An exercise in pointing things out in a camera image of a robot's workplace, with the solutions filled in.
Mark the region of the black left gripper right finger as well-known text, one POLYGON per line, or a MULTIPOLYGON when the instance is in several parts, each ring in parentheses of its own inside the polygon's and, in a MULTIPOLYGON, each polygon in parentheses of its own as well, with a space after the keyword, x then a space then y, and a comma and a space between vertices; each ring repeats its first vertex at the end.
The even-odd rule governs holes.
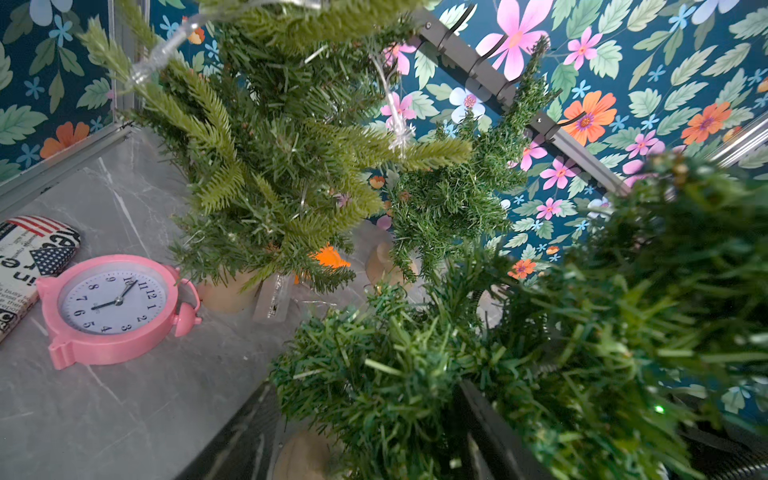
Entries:
POLYGON ((458 440, 461 479, 554 479, 467 380, 458 384, 458 440))

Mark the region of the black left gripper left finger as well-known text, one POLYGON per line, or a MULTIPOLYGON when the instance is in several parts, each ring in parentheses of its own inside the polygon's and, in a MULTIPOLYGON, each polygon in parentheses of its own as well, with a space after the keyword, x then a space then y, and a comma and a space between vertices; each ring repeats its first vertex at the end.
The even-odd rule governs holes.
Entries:
POLYGON ((272 383, 262 383, 175 479, 268 479, 280 419, 272 383))

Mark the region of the thin wire string light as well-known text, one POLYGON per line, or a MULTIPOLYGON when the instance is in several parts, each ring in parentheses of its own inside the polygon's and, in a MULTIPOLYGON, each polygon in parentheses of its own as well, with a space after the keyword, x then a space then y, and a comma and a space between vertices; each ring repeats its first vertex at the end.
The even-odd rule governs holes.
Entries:
POLYGON ((383 131, 394 146, 409 130, 395 107, 391 79, 393 48, 413 32, 411 13, 418 1, 202 1, 197 14, 167 38, 154 33, 140 9, 120 8, 147 56, 128 81, 149 90, 154 75, 199 84, 180 63, 177 51, 201 25, 213 23, 224 87, 242 87, 249 109, 272 120, 309 120, 345 127, 361 125, 378 110, 388 111, 383 131))

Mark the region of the light green fern christmas tree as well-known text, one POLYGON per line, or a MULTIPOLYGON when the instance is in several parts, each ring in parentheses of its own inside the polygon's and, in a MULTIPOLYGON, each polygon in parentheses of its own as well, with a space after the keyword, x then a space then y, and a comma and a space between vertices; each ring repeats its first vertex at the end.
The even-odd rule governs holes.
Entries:
POLYGON ((410 38, 417 1, 203 1, 169 37, 134 1, 117 5, 137 51, 90 20, 89 55, 141 102, 189 188, 172 251, 212 311, 237 312, 287 275, 327 292, 353 280, 320 260, 383 206, 374 167, 430 171, 466 162, 462 140, 416 141, 393 107, 387 48, 410 38))

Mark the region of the clear battery box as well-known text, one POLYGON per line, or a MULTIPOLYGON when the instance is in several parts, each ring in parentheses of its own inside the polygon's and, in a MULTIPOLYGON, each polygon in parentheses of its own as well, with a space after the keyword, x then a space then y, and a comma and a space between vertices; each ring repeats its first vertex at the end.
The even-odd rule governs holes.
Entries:
POLYGON ((293 274, 275 274, 262 282, 253 313, 257 324, 273 325, 286 320, 294 279, 293 274))

